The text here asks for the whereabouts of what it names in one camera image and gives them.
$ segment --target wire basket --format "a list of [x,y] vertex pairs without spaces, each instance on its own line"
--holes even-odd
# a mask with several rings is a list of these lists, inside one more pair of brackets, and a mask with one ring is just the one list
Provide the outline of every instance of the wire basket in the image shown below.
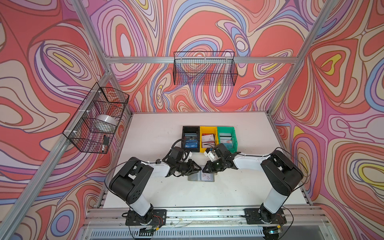
[[[80,152],[106,154],[128,100],[129,95],[120,90],[99,87],[79,122],[69,134],[63,134]],[[100,118],[105,115],[108,116],[108,122]]]
[[237,68],[233,51],[174,52],[175,85],[234,86]]

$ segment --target card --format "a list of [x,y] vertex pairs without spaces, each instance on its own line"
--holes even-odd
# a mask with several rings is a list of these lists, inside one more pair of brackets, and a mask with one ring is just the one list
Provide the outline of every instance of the card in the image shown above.
[[202,142],[215,142],[215,136],[213,134],[201,136]]
[[232,137],[232,135],[228,132],[221,132],[219,133],[220,137]]

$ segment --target cable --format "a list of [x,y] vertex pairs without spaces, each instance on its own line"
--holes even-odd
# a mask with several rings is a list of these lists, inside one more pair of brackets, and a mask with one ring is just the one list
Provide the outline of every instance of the cable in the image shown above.
[[256,218],[251,218],[251,217],[248,217],[248,216],[245,216],[245,215],[240,215],[240,217],[245,217],[245,218],[248,218],[248,219],[251,219],[251,220],[255,220],[255,221],[258,221],[258,220],[261,219],[261,217],[256,219]]
[[290,152],[288,152],[287,150],[281,148],[281,147],[277,147],[276,149],[280,148],[281,150],[285,151],[286,153],[288,153],[289,155],[291,155],[291,157],[293,157],[298,163],[300,163],[300,165],[303,166],[304,170],[305,170],[305,181],[303,182],[303,184],[301,184],[300,186],[298,186],[297,188],[295,188],[292,192],[294,192],[295,190],[301,188],[302,186],[304,186],[304,184],[307,184],[308,183],[308,180],[310,180],[310,176],[311,176],[311,173],[308,174],[308,169],[304,166],[304,164],[302,162],[300,162],[297,158],[295,158]]
[[136,240],[136,238],[133,236],[132,232],[131,232],[131,228],[129,227],[129,215],[131,214],[131,210],[128,211],[128,229],[129,229],[129,233],[131,234],[131,236],[133,237],[134,240]]
[[[148,163],[148,164],[156,164],[156,162],[146,162],[146,161],[143,161],[143,160],[140,160],[140,159],[138,159],[139,161],[141,161],[141,162],[144,162],[144,163]],[[115,169],[115,168],[117,168],[118,166],[120,166],[121,164],[124,164],[124,163],[127,163],[127,162],[129,162],[129,161],[136,161],[136,160],[128,160],[128,161],[125,161],[125,162],[122,162],[122,163],[120,163],[120,164],[118,164],[118,165],[116,165],[114,168],[112,168],[111,170],[109,170],[109,172],[107,173],[107,175],[105,175],[105,178],[104,178],[104,184],[105,184],[105,187],[108,189],[108,191],[110,191],[110,192],[112,192],[114,195],[116,195],[116,196],[118,196],[116,193],[114,193],[109,187],[108,187],[108,185],[107,185],[107,183],[105,182],[106,181],[106,179],[107,179],[107,176]]]
[[[176,223],[175,225],[173,225],[172,227],[176,227],[177,224],[179,224],[181,221],[179,221],[178,223]],[[192,222],[194,221],[191,221],[190,223],[187,223],[185,225],[182,225],[182,226],[179,226],[179,227],[185,227],[185,226],[188,226],[189,224],[191,224]]]
[[291,210],[289,210],[287,207],[284,207],[284,208],[287,209],[287,210],[290,212],[290,214],[292,215],[292,222],[291,222],[291,225],[289,225],[289,227],[287,228],[287,230],[285,230],[284,234],[281,235],[281,237],[280,237],[278,240],[280,240],[280,239],[281,239],[281,238],[288,232],[288,230],[289,230],[290,227],[292,226],[292,224],[293,224],[293,220],[294,220],[294,217],[293,217],[293,214],[292,214]]
[[[180,141],[185,141],[185,140],[184,140],[184,139],[179,139],[179,140],[177,140],[176,142],[173,143],[172,148],[174,148],[174,146],[176,145],[176,143],[178,143],[178,142],[180,142]],[[161,162],[164,161],[165,159],[167,159],[167,158],[169,157],[169,154],[171,153],[172,148],[171,148],[171,150],[169,150],[169,152],[167,153],[167,155],[161,160]],[[143,161],[143,160],[140,160],[140,159],[138,159],[138,160],[141,161],[141,162],[147,163],[147,164],[156,164],[156,162],[146,162],[146,161]],[[116,165],[114,168],[112,168],[111,170],[109,170],[109,172],[105,175],[105,178],[104,178],[104,185],[105,185],[105,187],[108,189],[108,191],[112,192],[112,193],[113,193],[114,195],[116,195],[116,196],[118,196],[118,195],[117,195],[116,193],[114,193],[114,192],[108,187],[108,185],[107,185],[107,183],[106,183],[107,176],[108,176],[108,175],[109,175],[115,168],[117,168],[117,167],[120,166],[121,164],[127,163],[127,162],[129,162],[129,161],[130,161],[130,160],[125,161],[125,162],[122,162],[122,163]]]
[[156,216],[156,215],[153,215],[153,216],[157,217],[157,219],[159,220],[159,227],[164,225],[163,219],[161,217]]
[[180,141],[184,141],[185,142],[185,139],[182,139],[180,138],[179,140],[177,140],[176,142],[174,142],[174,144],[172,145],[171,149],[175,147],[176,143],[180,142]]
[[267,154],[267,155],[249,155],[249,154],[240,154],[240,153],[238,153],[237,155],[241,155],[241,156],[250,156],[250,157],[268,157],[268,156],[270,156],[271,154]]

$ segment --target black mounting plate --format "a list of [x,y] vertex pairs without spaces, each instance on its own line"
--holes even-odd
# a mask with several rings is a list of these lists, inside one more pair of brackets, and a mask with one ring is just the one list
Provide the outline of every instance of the black mounting plate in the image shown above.
[[[265,222],[260,220],[259,209],[244,209],[244,213],[246,216],[247,224],[265,224]],[[282,209],[279,209],[276,212],[276,219],[274,219],[270,224],[286,224],[287,220],[284,216],[284,212]]]
[[[129,214],[129,218],[127,217],[125,220],[125,225],[126,226],[144,226],[141,225],[138,219],[136,219],[136,214],[135,212],[132,212]],[[162,221],[160,221],[159,218],[153,216],[152,221],[146,225],[146,226],[158,226],[158,225],[165,225],[166,223],[166,218],[167,218],[167,210],[166,209],[154,209],[153,210],[153,215],[159,216]]]

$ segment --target yellow bin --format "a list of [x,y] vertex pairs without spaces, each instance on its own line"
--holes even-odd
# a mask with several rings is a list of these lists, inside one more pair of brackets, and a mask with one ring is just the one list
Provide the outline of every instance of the yellow bin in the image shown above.
[[201,142],[201,136],[203,136],[204,133],[213,134],[215,136],[215,145],[218,145],[217,127],[200,127],[200,152],[205,152],[207,149],[202,148],[203,143]]

